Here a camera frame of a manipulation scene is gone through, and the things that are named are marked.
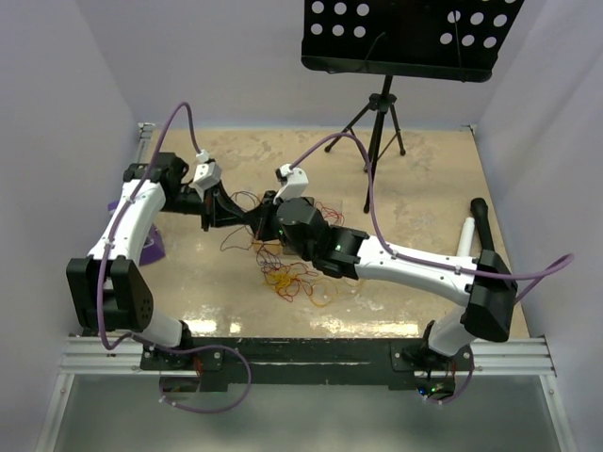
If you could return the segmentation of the orange transparent bin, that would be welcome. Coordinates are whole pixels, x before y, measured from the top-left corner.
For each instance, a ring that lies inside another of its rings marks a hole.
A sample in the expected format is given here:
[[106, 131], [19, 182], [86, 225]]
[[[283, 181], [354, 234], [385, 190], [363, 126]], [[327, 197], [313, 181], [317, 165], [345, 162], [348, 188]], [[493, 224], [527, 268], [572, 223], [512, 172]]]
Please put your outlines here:
[[283, 246], [279, 240], [261, 241], [253, 239], [252, 248], [257, 253], [263, 251], [274, 255], [281, 255], [283, 253]]

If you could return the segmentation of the clear transparent bin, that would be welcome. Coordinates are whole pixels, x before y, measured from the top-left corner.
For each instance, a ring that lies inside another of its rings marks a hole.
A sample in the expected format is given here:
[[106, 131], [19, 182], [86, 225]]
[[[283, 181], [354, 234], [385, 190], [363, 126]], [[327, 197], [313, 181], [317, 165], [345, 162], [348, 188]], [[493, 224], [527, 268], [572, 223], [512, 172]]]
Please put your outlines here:
[[330, 225], [343, 226], [345, 224], [342, 201], [325, 200], [317, 202], [316, 206], [319, 208], [320, 213]]

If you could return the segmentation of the yellow red cable ball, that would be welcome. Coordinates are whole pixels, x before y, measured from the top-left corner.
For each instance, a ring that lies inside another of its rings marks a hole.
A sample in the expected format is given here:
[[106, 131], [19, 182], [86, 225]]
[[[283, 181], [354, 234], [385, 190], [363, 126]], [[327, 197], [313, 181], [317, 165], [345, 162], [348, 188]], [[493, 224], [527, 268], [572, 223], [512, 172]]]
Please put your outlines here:
[[364, 284], [321, 276], [302, 262], [264, 265], [265, 285], [280, 298], [292, 303], [301, 296], [317, 308], [325, 308], [347, 296], [358, 295]]

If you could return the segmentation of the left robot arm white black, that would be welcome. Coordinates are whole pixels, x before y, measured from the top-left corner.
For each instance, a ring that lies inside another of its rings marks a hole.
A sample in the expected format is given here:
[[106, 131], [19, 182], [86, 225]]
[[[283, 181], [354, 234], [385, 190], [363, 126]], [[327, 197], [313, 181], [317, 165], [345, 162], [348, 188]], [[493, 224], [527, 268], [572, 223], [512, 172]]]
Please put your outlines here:
[[160, 153], [153, 164], [132, 164], [123, 174], [122, 195], [99, 241], [84, 258], [73, 258], [66, 275], [80, 326], [98, 333], [124, 331], [163, 346], [174, 369], [189, 367], [195, 346], [183, 337], [181, 321], [162, 314], [139, 271], [147, 235], [161, 211], [194, 215], [203, 230], [246, 225], [256, 230], [256, 214], [226, 193], [213, 159], [204, 162], [204, 180], [187, 186], [188, 164], [175, 153]]

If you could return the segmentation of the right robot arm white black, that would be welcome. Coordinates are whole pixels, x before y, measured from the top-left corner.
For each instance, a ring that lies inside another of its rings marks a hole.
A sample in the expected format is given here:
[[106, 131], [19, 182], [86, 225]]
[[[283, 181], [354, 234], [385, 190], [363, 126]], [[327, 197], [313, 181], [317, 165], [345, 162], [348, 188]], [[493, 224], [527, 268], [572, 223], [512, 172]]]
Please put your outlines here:
[[250, 216], [257, 239], [279, 241], [327, 277], [398, 283], [455, 303], [455, 311], [428, 324], [420, 344], [401, 352], [417, 369], [444, 369], [477, 339], [509, 339], [517, 284], [493, 250], [473, 259], [389, 245], [329, 223], [304, 197], [276, 201], [269, 193]]

